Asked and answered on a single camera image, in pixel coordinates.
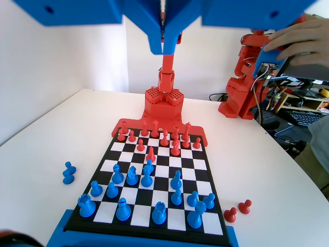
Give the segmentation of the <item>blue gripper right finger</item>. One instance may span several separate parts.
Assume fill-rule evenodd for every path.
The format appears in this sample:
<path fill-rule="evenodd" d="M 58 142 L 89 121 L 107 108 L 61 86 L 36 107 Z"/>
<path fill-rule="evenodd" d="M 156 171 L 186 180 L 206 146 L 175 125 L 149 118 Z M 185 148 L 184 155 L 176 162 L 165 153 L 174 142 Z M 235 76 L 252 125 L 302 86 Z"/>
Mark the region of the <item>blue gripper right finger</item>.
<path fill-rule="evenodd" d="M 165 3 L 163 54 L 172 55 L 178 36 L 193 23 L 202 11 L 202 1 L 172 0 Z"/>

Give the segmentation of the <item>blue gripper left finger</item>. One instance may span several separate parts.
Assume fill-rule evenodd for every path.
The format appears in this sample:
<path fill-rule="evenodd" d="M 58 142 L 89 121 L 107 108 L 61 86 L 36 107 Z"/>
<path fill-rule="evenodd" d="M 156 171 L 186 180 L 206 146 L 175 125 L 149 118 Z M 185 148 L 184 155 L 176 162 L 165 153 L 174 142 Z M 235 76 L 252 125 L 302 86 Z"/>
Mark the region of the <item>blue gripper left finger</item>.
<path fill-rule="evenodd" d="M 155 55 L 162 55 L 161 2 L 124 1 L 123 14 L 148 36 L 151 52 Z"/>

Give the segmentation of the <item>person's hand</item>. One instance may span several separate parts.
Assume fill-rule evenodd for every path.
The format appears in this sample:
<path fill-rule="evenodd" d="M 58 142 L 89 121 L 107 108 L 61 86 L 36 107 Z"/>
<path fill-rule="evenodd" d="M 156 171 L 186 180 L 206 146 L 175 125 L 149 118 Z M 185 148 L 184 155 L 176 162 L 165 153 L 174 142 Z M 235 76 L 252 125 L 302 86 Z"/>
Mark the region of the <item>person's hand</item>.
<path fill-rule="evenodd" d="M 328 68 L 328 19 L 314 19 L 279 30 L 263 48 L 270 51 L 288 45 L 277 60 L 292 57 L 292 66 L 317 64 Z"/>

